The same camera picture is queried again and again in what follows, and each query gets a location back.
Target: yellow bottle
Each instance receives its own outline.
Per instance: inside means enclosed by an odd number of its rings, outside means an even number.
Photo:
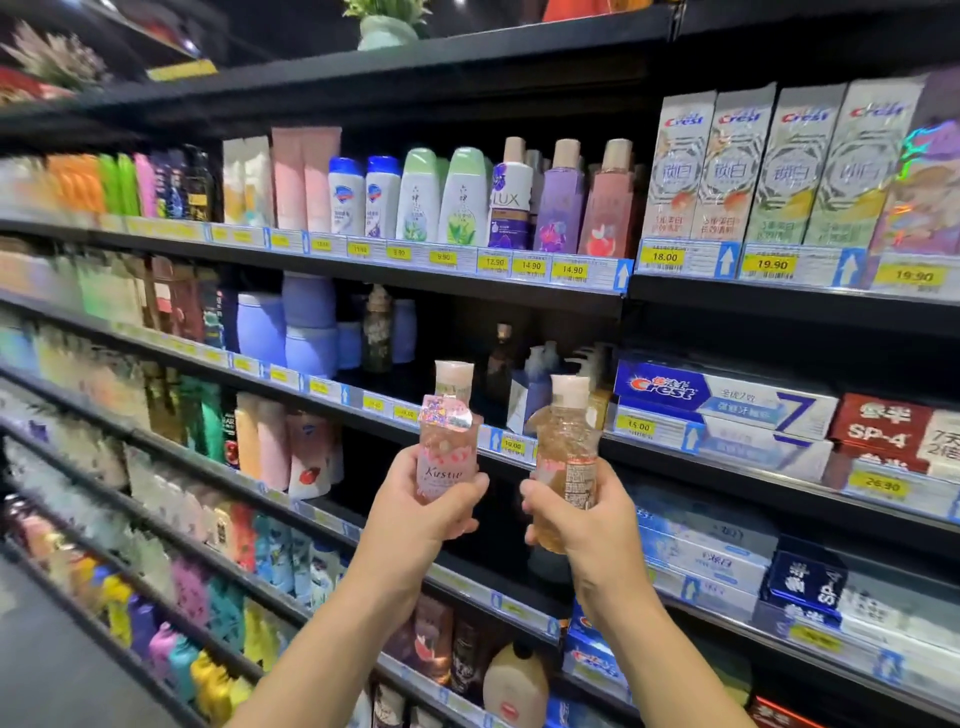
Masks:
[[[597,444],[600,430],[587,422],[590,380],[586,376],[551,375],[553,402],[533,414],[525,429],[537,434],[536,480],[587,510],[596,497]],[[537,541],[548,551],[564,553],[560,534],[534,517]]]

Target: pink bottle with flower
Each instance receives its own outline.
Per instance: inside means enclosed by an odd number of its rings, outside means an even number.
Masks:
[[[628,257],[627,233],[634,202],[634,183],[629,172],[633,147],[630,139],[607,142],[603,165],[593,178],[587,202],[580,255]]]

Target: blue toothpaste box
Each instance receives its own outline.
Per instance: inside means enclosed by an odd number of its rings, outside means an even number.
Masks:
[[[669,407],[806,440],[826,438],[837,398],[823,388],[785,384],[682,360],[638,356],[620,360],[613,391],[630,407]]]

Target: purple bottle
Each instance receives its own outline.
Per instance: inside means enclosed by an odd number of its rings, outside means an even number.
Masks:
[[[579,169],[580,142],[560,139],[554,147],[553,168],[543,174],[543,194],[533,249],[575,255],[584,211],[584,175]]]

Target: blue cap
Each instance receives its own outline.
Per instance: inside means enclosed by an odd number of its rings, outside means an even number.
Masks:
[[[367,174],[371,172],[385,172],[388,175],[400,176],[400,163],[396,157],[370,157],[367,160]]]
[[[330,159],[330,174],[340,172],[344,175],[356,175],[360,177],[360,170],[357,163],[350,157],[333,157]]]

